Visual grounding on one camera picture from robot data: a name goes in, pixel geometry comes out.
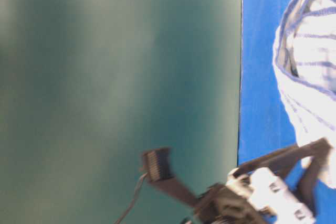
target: blue surface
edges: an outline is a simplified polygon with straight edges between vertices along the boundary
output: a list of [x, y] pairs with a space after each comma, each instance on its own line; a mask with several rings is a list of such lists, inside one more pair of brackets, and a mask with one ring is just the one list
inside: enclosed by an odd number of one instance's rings
[[[243, 0], [243, 46], [238, 163], [295, 143], [272, 68], [275, 31], [290, 0]], [[302, 173], [298, 165], [290, 186]], [[336, 190], [318, 182], [317, 223], [335, 223]]]

